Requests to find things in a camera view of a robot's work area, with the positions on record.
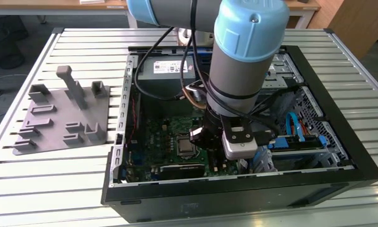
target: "aluminum table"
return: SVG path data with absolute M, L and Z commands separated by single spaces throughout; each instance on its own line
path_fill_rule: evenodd
M 165 29 L 65 29 L 52 34 L 0 125 L 0 226 L 114 226 L 124 218 L 100 203 L 106 154 L 114 139 L 128 46 L 152 45 Z M 176 45 L 174 32 L 161 45 Z M 378 165 L 378 83 L 334 34 L 288 30 L 285 45 L 298 45 Z M 102 80 L 110 88 L 108 143 L 12 154 L 31 100 L 32 84 L 64 88 L 59 65 L 71 65 L 81 86 Z M 378 224 L 378 182 L 316 207 L 213 218 L 148 223 L 157 226 L 352 226 Z

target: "motherboard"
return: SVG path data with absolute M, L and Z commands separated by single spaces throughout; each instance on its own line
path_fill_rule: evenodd
M 145 140 L 141 146 L 129 148 L 129 182 L 237 174 L 236 161 L 224 159 L 218 165 L 213 151 L 208 152 L 190 143 L 189 129 L 200 125 L 200 117 L 146 120 Z

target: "electronic component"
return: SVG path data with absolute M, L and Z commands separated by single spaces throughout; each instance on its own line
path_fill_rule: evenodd
M 205 165 L 169 165 L 160 167 L 160 180 L 204 177 Z
M 190 143 L 189 136 L 177 136 L 177 156 L 196 155 L 196 146 Z
M 293 150 L 312 150 L 325 148 L 328 141 L 325 136 L 305 135 L 305 141 L 300 141 L 298 136 L 278 137 L 273 144 L 268 145 L 272 152 L 293 151 Z

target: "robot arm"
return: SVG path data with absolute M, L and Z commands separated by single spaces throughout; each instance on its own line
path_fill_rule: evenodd
M 128 0 L 128 6 L 140 21 L 190 28 L 189 0 Z M 196 29 L 214 32 L 209 79 L 213 94 L 208 93 L 201 140 L 208 135 L 221 137 L 230 160 L 252 157 L 257 143 L 246 121 L 216 102 L 216 97 L 237 111 L 250 112 L 284 40 L 288 19 L 289 8 L 282 0 L 197 1 Z M 192 132 L 192 142 L 201 146 L 197 133 Z

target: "wooden desk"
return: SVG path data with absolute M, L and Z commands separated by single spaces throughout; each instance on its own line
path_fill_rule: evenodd
M 306 28 L 314 12 L 321 9 L 317 0 L 301 3 L 285 0 L 290 8 L 290 16 L 297 17 L 296 28 Z M 106 0 L 101 4 L 80 5 L 78 0 L 0 0 L 0 15 L 128 15 L 130 28 L 137 22 L 128 11 L 126 0 Z
M 126 1 L 106 0 L 100 4 L 80 4 L 80 0 L 0 0 L 0 9 L 82 9 L 116 10 L 126 9 Z

